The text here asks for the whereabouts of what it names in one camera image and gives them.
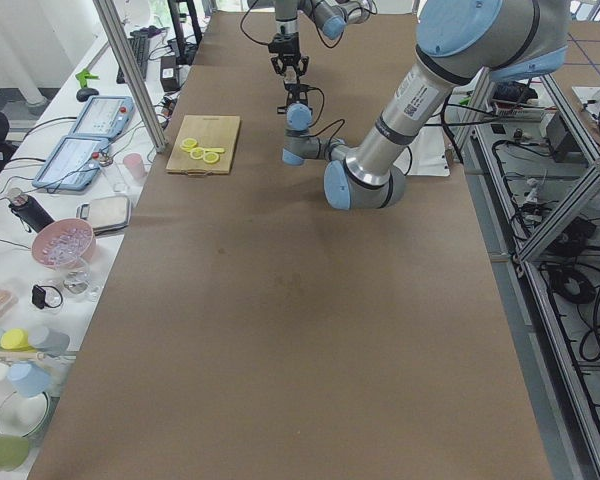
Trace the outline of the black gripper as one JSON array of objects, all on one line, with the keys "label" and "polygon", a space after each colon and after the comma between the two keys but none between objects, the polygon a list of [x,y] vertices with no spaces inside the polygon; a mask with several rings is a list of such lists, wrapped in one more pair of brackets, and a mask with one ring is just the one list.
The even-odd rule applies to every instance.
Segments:
[{"label": "black gripper", "polygon": [[309,65],[309,57],[301,56],[299,34],[294,33],[276,33],[268,44],[268,51],[274,54],[270,61],[274,72],[283,75],[283,63],[297,63],[295,66],[296,75],[302,77],[306,74]]},{"label": "black gripper", "polygon": [[288,108],[296,103],[310,108],[308,94],[314,90],[314,87],[303,83],[284,83],[283,86],[287,97],[285,104],[277,107],[277,113],[286,113]]}]

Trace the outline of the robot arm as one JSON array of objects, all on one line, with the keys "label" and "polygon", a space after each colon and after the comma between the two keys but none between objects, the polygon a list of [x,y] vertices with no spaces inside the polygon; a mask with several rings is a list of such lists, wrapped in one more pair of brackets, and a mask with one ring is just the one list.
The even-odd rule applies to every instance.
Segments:
[{"label": "robot arm", "polygon": [[312,21],[318,32],[337,40],[350,24],[366,22],[377,12],[373,1],[275,1],[276,31],[267,45],[277,75],[287,84],[298,83],[306,73],[309,58],[301,53],[298,13]]},{"label": "robot arm", "polygon": [[416,29],[416,61],[357,147],[310,134],[311,110],[300,78],[308,60],[299,47],[298,12],[330,39],[365,22],[368,1],[277,1],[269,43],[276,73],[288,92],[282,159],[301,165],[324,159],[324,193],[335,209],[381,209],[398,202],[406,176],[395,161],[457,86],[486,68],[495,82],[558,70],[565,61],[571,21],[567,1],[429,1]]}]

